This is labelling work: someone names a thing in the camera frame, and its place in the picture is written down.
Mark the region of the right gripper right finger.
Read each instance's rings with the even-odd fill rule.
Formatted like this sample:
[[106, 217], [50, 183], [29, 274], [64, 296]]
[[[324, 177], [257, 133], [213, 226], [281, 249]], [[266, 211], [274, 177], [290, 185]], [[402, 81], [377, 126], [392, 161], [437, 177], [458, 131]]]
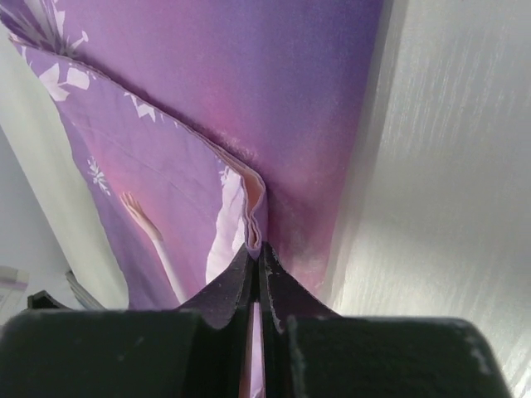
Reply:
[[484, 335], [459, 318], [343, 317], [258, 259], [268, 397], [507, 397]]

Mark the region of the purple printed placemat cloth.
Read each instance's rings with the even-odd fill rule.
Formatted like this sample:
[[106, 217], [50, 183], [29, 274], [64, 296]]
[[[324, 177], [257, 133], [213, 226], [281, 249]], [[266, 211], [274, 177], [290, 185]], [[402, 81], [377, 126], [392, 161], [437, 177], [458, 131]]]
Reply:
[[258, 259], [324, 281], [380, 1], [4, 1], [51, 97], [133, 311], [180, 307], [253, 259], [250, 390], [264, 392]]

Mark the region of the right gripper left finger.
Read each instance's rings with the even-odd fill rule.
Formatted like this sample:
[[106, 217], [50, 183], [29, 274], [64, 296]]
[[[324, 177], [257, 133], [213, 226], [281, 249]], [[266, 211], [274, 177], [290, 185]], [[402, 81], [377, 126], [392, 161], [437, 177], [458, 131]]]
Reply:
[[4, 397], [247, 397], [246, 250], [178, 308], [29, 309], [1, 331]]

